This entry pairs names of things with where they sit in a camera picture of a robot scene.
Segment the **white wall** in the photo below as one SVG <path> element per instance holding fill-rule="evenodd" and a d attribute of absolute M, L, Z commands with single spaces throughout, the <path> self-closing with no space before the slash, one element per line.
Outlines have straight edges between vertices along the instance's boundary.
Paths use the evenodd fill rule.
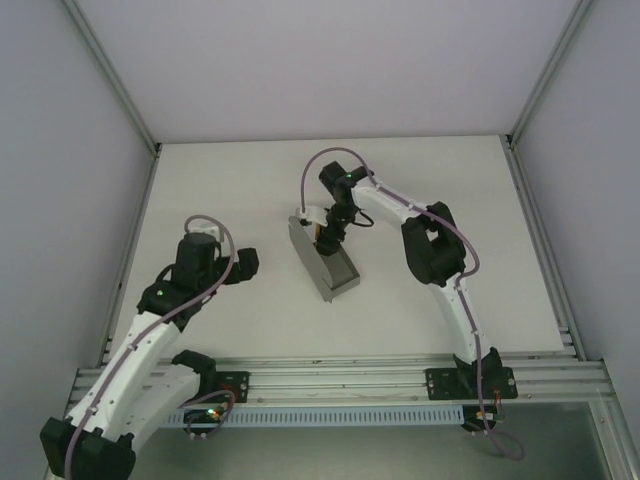
<path fill-rule="evenodd" d="M 508 133 L 576 0 L 80 0 L 163 143 Z"/>
<path fill-rule="evenodd" d="M 95 361 L 150 155 L 61 4 L 0 3 L 0 477 Z"/>
<path fill-rule="evenodd" d="M 591 358 L 640 446 L 640 2 L 596 5 L 520 151 Z"/>

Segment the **white table surface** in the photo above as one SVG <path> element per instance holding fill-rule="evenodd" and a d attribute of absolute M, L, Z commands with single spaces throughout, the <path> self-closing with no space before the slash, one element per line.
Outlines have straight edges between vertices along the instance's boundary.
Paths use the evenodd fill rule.
<path fill-rule="evenodd" d="M 332 357 L 451 351 L 435 299 L 408 270 L 402 238 L 389 225 L 350 227 L 344 243 L 361 284 L 322 301 L 289 240 L 307 160 L 329 146 L 355 149 L 389 186 L 449 205 L 479 252 L 469 280 L 483 328 L 499 351 L 548 352 L 562 342 L 527 226 L 497 136 L 164 145 L 126 284 L 117 347 L 145 287 L 175 259 L 184 219 L 212 215 L 238 248 L 255 247 L 259 273 L 222 287 L 166 352 L 221 357 Z M 309 204 L 331 204 L 317 176 L 343 153 L 318 160 L 307 178 Z"/>

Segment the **purple cable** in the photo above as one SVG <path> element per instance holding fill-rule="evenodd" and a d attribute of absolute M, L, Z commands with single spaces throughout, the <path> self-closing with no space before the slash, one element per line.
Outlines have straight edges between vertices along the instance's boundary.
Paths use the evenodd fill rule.
<path fill-rule="evenodd" d="M 220 430 L 220 427 L 222 427 L 222 424 L 227 421 L 227 419 L 229 418 L 229 415 L 231 415 L 231 410 L 233 409 L 233 406 L 236 404 L 236 394 L 233 393 L 231 390 L 218 390 L 217 392 L 208 393 L 206 395 L 203 395 L 200 398 L 191 400 L 180 407 L 180 408 L 185 408 L 185 407 L 190 407 L 192 405 L 197 405 L 198 403 L 206 402 L 210 398 L 217 397 L 218 395 L 227 395 L 229 397 L 229 408 L 227 408 L 227 411 L 220 419 L 220 423 L 218 423 L 216 428 L 214 428 L 212 432 L 205 435 L 204 439 L 208 438 L 209 435 L 215 435 L 216 433 L 218 433 L 218 431 Z M 189 421 L 187 422 L 188 435 L 191 435 L 191 425 L 193 424 L 195 419 L 196 418 L 190 418 Z"/>
<path fill-rule="evenodd" d="M 176 307 L 166 315 L 162 316 L 161 318 L 153 322 L 147 328 L 145 328 L 133 340 L 133 342 L 131 342 L 131 346 L 133 348 L 128 348 L 127 350 L 125 350 L 122 356 L 116 361 L 113 368 L 109 371 L 107 377 L 105 378 L 104 383 L 102 384 L 100 389 L 96 392 L 96 395 L 93 401 L 91 402 L 91 404 L 89 405 L 89 408 L 85 412 L 84 417 L 82 417 L 82 420 L 80 420 L 80 422 L 78 423 L 78 426 L 76 427 L 75 432 L 73 432 L 73 435 L 71 436 L 71 441 L 69 442 L 69 446 L 67 447 L 67 453 L 64 458 L 64 477 L 67 480 L 71 480 L 71 475 L 72 475 L 71 465 L 72 465 L 72 459 L 73 459 L 73 451 L 75 450 L 75 447 L 78 443 L 80 434 L 83 432 L 84 428 L 87 426 L 87 423 L 89 423 L 89 419 L 91 418 L 91 416 L 97 411 L 97 407 L 100 404 L 100 400 L 102 400 L 102 397 L 104 396 L 105 392 L 109 388 L 109 385 L 111 385 L 111 382 L 115 378 L 120 368 L 122 368 L 122 365 L 124 365 L 124 363 L 127 361 L 127 358 L 129 358 L 129 355 L 131 355 L 131 352 L 133 352 L 137 348 L 137 346 L 145 339 L 145 337 L 149 335 L 149 333 L 151 333 L 153 330 L 155 330 L 158 326 L 160 326 L 163 323 L 167 323 L 169 320 L 171 320 L 174 316 L 176 316 L 183 310 L 195 305 L 196 303 L 202 301 L 203 299 L 211 295 L 213 292 L 215 292 L 227 279 L 227 277 L 229 276 L 229 273 L 231 273 L 231 269 L 233 268 L 233 259 L 235 258 L 235 255 L 236 255 L 236 248 L 233 243 L 233 238 L 231 237 L 231 233 L 229 233 L 229 230 L 227 229 L 227 227 L 225 227 L 221 222 L 219 222 L 215 218 L 209 217 L 208 215 L 192 215 L 189 218 L 187 218 L 187 220 L 184 222 L 184 231 L 186 233 L 189 233 L 189 224 L 193 220 L 206 220 L 208 222 L 211 222 L 214 225 L 216 225 L 218 228 L 220 228 L 220 232 L 227 237 L 227 240 L 229 241 L 229 258 L 230 258 L 230 261 L 227 264 L 227 268 L 224 270 L 224 272 L 222 273 L 222 276 L 218 279 L 218 281 L 214 283 L 211 287 L 209 287 L 206 291 L 204 291 L 197 297 L 189 300 L 188 302 L 180 305 L 179 307 Z"/>
<path fill-rule="evenodd" d="M 471 268 L 469 271 L 462 272 L 462 274 L 456 279 L 455 286 L 456 286 L 456 290 L 458 292 L 458 296 L 460 297 L 460 301 L 462 302 L 462 306 L 464 308 L 464 311 L 467 314 L 467 318 L 469 319 L 469 324 L 471 325 L 471 331 L 472 332 L 477 332 L 478 331 L 478 326 L 476 324 L 475 319 L 473 318 L 473 314 L 471 313 L 471 308 L 469 307 L 469 304 L 467 303 L 467 299 L 464 297 L 464 293 L 462 292 L 462 289 L 460 288 L 460 282 L 462 281 L 463 278 L 470 277 L 470 276 L 474 275 L 475 273 L 477 273 L 478 270 L 480 270 L 480 257 L 478 256 L 478 252 L 476 252 L 476 249 L 473 248 L 473 245 L 471 244 L 469 239 L 467 237 L 465 237 L 464 234 L 455 227 L 455 225 L 453 225 L 450 222 L 446 221 L 444 218 L 441 218 L 441 217 L 439 217 L 437 215 L 434 215 L 433 213 L 431 213 L 431 212 L 429 212 L 429 211 L 427 211 L 427 210 L 425 210 L 423 208 L 416 207 L 415 205 L 413 205 L 406 198 L 398 195 L 395 192 L 392 192 L 391 190 L 385 188 L 384 185 L 380 184 L 380 182 L 378 182 L 376 180 L 376 178 L 374 177 L 373 173 L 371 172 L 371 169 L 369 168 L 369 165 L 367 165 L 367 162 L 365 162 L 364 158 L 362 158 L 358 153 L 356 153 L 355 151 L 353 151 L 353 150 L 351 150 L 349 148 L 331 147 L 331 148 L 326 148 L 326 149 L 316 153 L 313 157 L 311 157 L 311 159 L 307 162 L 307 164 L 304 167 L 304 170 L 302 172 L 302 180 L 300 182 L 300 201 L 301 201 L 301 206 L 302 206 L 302 213 L 304 213 L 305 209 L 306 209 L 305 196 L 304 196 L 304 187 L 305 187 L 305 180 L 307 178 L 307 172 L 309 171 L 309 168 L 311 167 L 311 164 L 313 162 L 315 162 L 320 156 L 324 155 L 325 153 L 329 153 L 329 152 L 345 152 L 345 153 L 349 153 L 349 154 L 353 155 L 354 157 L 356 157 L 358 159 L 358 161 L 364 167 L 365 171 L 367 172 L 367 177 L 369 178 L 371 183 L 375 187 L 377 187 L 382 193 L 384 193 L 385 195 L 393 198 L 397 202 L 400 202 L 405 207 L 408 207 L 411 210 L 414 210 L 414 211 L 424 215 L 425 217 L 428 217 L 431 220 L 433 220 L 435 222 L 438 222 L 440 225 L 442 225 L 445 228 L 447 228 L 448 230 L 450 230 L 456 237 L 458 237 L 462 241 L 464 246 L 467 248 L 467 250 L 469 250 L 469 252 L 471 253 L 471 256 L 473 257 L 473 268 Z M 477 376 L 476 376 L 476 382 L 477 382 L 477 386 L 478 386 L 478 405 L 480 407 L 480 413 L 482 414 L 482 422 L 484 423 L 485 432 L 486 432 L 487 436 L 489 437 L 489 440 L 491 440 L 491 443 L 493 443 L 493 446 L 503 456 L 505 456 L 506 458 L 508 458 L 510 460 L 523 460 L 526 457 L 527 452 L 526 452 L 526 449 L 525 449 L 524 445 L 522 444 L 522 442 L 520 442 L 516 437 L 514 437 L 513 435 L 511 435 L 509 433 L 506 433 L 506 432 L 494 432 L 489 426 L 489 421 L 487 420 L 487 412 L 485 411 L 485 408 L 484 408 L 484 397 L 482 395 L 482 351 L 481 351 L 480 338 L 478 337 L 477 334 L 474 335 L 474 338 L 475 338 L 475 342 L 476 342 L 476 363 L 478 364 L 478 370 L 477 370 Z M 518 445 L 518 449 L 520 451 L 517 454 L 513 454 L 513 453 L 509 452 L 507 449 L 505 449 L 500 444 L 498 439 L 495 438 L 496 435 L 502 435 L 504 437 L 509 438 L 510 440 L 512 440 L 513 442 L 515 442 Z"/>

